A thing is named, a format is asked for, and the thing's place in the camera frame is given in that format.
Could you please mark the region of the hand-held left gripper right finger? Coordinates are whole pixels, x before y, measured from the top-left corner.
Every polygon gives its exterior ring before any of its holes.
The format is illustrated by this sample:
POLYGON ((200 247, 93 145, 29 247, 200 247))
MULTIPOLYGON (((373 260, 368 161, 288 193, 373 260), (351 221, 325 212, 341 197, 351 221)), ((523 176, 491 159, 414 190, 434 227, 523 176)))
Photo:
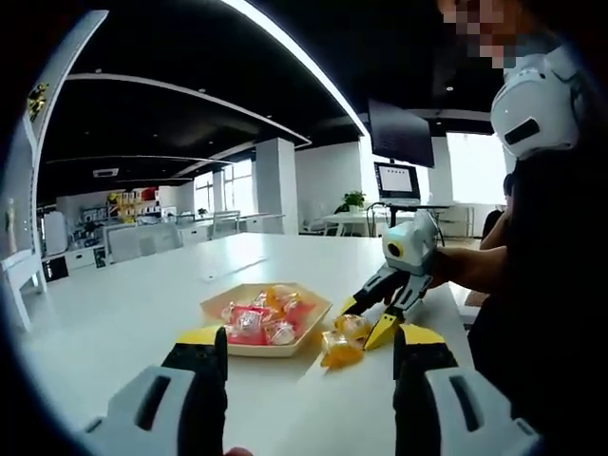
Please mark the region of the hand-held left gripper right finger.
POLYGON ((401 324, 394 336, 392 406, 397 455, 540 455, 542 437, 444 338, 401 324))

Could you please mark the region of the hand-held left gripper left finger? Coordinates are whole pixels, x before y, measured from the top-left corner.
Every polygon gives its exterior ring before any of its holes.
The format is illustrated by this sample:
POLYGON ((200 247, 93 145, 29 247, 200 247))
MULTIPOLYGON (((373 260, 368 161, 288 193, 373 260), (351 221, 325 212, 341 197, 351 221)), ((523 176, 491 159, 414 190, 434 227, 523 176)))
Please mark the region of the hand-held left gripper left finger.
POLYGON ((221 327, 181 340, 108 401, 83 430, 92 455, 222 455, 228 406, 228 344, 221 327))

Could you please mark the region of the person's right hand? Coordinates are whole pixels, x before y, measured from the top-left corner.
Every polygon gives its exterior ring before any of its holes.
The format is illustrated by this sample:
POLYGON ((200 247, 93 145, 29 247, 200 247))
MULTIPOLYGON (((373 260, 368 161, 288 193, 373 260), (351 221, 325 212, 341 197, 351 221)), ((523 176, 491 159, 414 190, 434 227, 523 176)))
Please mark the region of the person's right hand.
POLYGON ((428 287, 430 289, 437 288, 450 281, 455 253, 454 248, 448 247, 438 247, 434 252, 429 269, 431 281, 428 287))

